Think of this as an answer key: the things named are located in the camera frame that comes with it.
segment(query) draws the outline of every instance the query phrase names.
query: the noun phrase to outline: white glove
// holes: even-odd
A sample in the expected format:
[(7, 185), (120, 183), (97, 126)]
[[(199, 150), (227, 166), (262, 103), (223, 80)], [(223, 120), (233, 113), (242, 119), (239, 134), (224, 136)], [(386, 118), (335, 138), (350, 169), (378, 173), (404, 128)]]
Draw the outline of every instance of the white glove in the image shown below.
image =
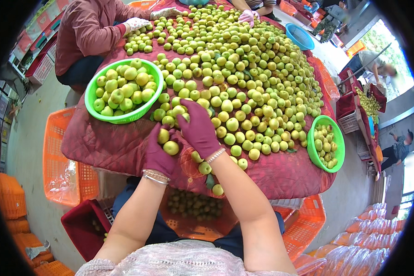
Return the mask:
[(163, 8), (159, 11), (153, 11), (150, 14), (150, 20), (159, 19), (161, 16), (166, 18), (176, 17), (177, 15), (182, 15), (182, 11), (177, 10), (177, 8)]
[(149, 25), (150, 21), (138, 17), (132, 17), (131, 19), (127, 19), (127, 21), (123, 24), (126, 26), (126, 33), (128, 33)]

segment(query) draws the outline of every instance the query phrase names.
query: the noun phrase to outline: man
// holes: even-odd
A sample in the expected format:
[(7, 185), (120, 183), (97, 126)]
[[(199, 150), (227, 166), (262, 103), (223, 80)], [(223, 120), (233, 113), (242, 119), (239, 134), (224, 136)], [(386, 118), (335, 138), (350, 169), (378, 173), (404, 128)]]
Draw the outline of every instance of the man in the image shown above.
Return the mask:
[(390, 132), (389, 135), (392, 135), (397, 143), (382, 150), (383, 157), (388, 157), (388, 159), (381, 164), (382, 171), (391, 167), (392, 164), (399, 165), (402, 163), (408, 155), (409, 145), (411, 145), (412, 140), (414, 139), (414, 134), (409, 129), (407, 135), (397, 136), (392, 132)]
[(336, 32), (336, 30), (342, 26), (342, 19), (347, 16), (345, 12), (347, 6), (342, 1), (338, 5), (332, 5), (325, 8), (327, 14), (322, 21), (316, 26), (313, 31), (309, 31), (313, 36), (317, 35), (321, 30), (325, 30), (324, 34), (320, 38), (320, 43), (328, 42)]
[(353, 73), (355, 73), (357, 70), (362, 68), (364, 65), (368, 64), (370, 61), (374, 59), (373, 62), (366, 65), (364, 69), (360, 70), (359, 73), (356, 74), (356, 78), (360, 78), (365, 70), (372, 72), (374, 74), (374, 77), (376, 78), (377, 87), (382, 87), (382, 84), (379, 80), (379, 75), (386, 77), (389, 76), (395, 76), (397, 74), (396, 68), (394, 68), (394, 65), (391, 63), (387, 63), (381, 56), (378, 56), (378, 52), (370, 51), (370, 50), (363, 50), (359, 51), (357, 54), (354, 55), (353, 58), (350, 59), (350, 61), (345, 65), (345, 67), (342, 69), (345, 70), (346, 68), (350, 68)]
[(273, 15), (273, 8), (276, 0), (228, 0), (238, 10), (242, 11), (239, 22), (248, 22), (251, 27), (254, 25), (254, 17), (260, 19), (261, 16), (272, 20), (280, 21)]
[[(155, 20), (182, 14), (176, 8), (160, 11), (132, 8), (121, 0), (73, 0), (58, 30), (55, 74), (58, 81), (83, 93), (104, 56), (122, 37), (137, 28), (138, 17)], [(114, 22), (123, 22), (113, 26)]]

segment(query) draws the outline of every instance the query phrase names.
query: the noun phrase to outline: silver bracelet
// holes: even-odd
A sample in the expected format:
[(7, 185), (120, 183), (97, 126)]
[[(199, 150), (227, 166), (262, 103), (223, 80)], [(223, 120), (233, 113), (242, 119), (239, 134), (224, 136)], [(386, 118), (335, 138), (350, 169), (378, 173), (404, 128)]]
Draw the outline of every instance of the silver bracelet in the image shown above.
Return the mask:
[(150, 180), (154, 180), (158, 183), (164, 184), (164, 185), (168, 185), (170, 178), (162, 175), (162, 174), (157, 174), (151, 170), (143, 170), (143, 177), (144, 178), (148, 178)]
[(210, 157), (209, 160), (207, 160), (207, 163), (211, 163), (213, 160), (215, 160), (215, 158), (217, 158), (218, 156), (220, 156), (223, 152), (225, 152), (226, 149), (225, 148), (221, 148), (219, 151), (217, 151), (212, 157)]

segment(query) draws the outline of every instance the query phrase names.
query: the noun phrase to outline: worker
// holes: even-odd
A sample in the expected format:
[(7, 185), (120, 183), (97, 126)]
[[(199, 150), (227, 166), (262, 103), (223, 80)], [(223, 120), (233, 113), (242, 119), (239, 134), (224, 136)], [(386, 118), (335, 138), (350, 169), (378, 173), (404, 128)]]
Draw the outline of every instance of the worker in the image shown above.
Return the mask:
[(342, 26), (342, 19), (347, 16), (345, 10), (347, 6), (342, 1), (338, 5), (332, 5), (325, 8), (327, 14), (324, 19), (319, 22), (313, 31), (309, 31), (313, 36), (317, 35), (321, 30), (324, 30), (324, 34), (320, 38), (320, 43), (328, 42), (336, 32), (336, 30)]
[(73, 0), (61, 19), (55, 53), (55, 74), (64, 85), (83, 93), (120, 39), (136, 29), (138, 19), (155, 20), (182, 14), (176, 8), (159, 11), (133, 8), (121, 0)]
[(387, 63), (381, 56), (378, 55), (379, 53), (375, 51), (359, 51), (354, 55), (353, 58), (350, 59), (350, 61), (347, 63), (347, 65), (345, 65), (342, 71), (346, 68), (350, 68), (353, 71), (353, 73), (355, 73), (364, 65), (366, 65), (364, 69), (356, 73), (356, 78), (360, 78), (365, 73), (365, 71), (372, 72), (376, 79), (376, 86), (382, 87), (379, 75), (383, 77), (386, 77), (387, 75), (395, 76), (397, 74), (397, 70), (394, 67), (394, 65), (392, 65), (391, 63)]
[[(155, 218), (169, 178), (180, 165), (177, 156), (170, 156), (158, 144), (158, 123), (148, 138), (143, 177), (136, 190), (116, 215), (94, 259), (76, 275), (169, 275), (170, 271), (172, 275), (297, 274), (282, 240), (280, 216), (276, 216), (259, 187), (222, 148), (206, 110), (185, 99), (181, 99), (181, 104), (190, 113), (190, 122), (177, 115), (184, 139), (215, 172), (239, 220), (238, 228), (232, 230), (231, 236), (213, 243), (178, 239), (175, 234), (173, 238), (146, 243), (151, 233), (163, 226), (156, 225)], [(180, 136), (171, 130), (170, 139), (176, 137)]]
[(239, 23), (248, 22), (250, 27), (254, 26), (254, 18), (260, 20), (261, 16), (265, 16), (271, 20), (281, 22), (280, 19), (273, 14), (273, 8), (276, 0), (228, 0), (238, 10), (242, 11), (239, 16)]
[(408, 129), (406, 135), (397, 136), (390, 132), (397, 143), (382, 150), (383, 157), (388, 157), (382, 164), (382, 171), (392, 166), (392, 164), (400, 165), (409, 153), (409, 145), (411, 145), (414, 139), (414, 134)]

